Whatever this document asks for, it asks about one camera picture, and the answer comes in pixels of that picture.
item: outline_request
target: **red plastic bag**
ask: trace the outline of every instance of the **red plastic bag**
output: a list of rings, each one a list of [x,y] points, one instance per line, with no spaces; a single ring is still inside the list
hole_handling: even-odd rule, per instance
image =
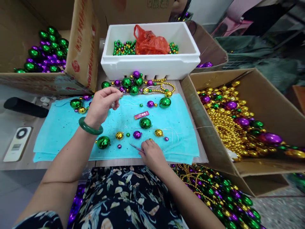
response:
[[[169,45],[164,37],[156,37],[152,31],[145,31],[135,25],[133,35],[136,38],[135,51],[137,55],[168,54]]]

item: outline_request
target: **left hand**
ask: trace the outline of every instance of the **left hand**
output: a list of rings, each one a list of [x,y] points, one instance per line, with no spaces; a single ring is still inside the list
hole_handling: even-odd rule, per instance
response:
[[[107,87],[96,92],[85,118],[85,123],[92,128],[99,129],[107,118],[111,104],[115,103],[113,110],[120,106],[119,99],[121,96],[122,93],[114,87]]]

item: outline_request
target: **hand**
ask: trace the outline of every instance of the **hand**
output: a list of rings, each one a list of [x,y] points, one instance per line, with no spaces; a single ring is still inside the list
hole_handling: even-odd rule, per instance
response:
[[[139,152],[144,164],[157,176],[160,176],[166,169],[170,168],[161,148],[154,140],[142,142],[141,148],[145,152]]]
[[[120,106],[119,99],[121,96],[122,93],[114,87],[107,87],[96,92],[85,118],[85,123],[92,128],[99,129],[107,118],[111,104],[115,103],[113,110]]]

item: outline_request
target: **small white container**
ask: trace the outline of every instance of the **small white container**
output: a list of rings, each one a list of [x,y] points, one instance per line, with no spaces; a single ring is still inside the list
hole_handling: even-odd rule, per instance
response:
[[[138,24],[144,30],[151,30],[156,36],[163,36],[168,43],[174,42],[179,47],[178,54],[114,56],[115,41],[135,40],[135,25],[111,25],[108,28],[101,65],[110,80],[122,80],[136,70],[146,80],[181,80],[200,63],[199,49],[184,22]]]

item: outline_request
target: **sleeve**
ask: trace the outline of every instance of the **sleeve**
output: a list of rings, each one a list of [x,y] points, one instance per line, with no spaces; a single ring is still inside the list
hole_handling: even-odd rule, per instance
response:
[[[29,216],[20,223],[18,223],[13,229],[63,229],[63,225],[58,214],[54,211],[39,212]]]

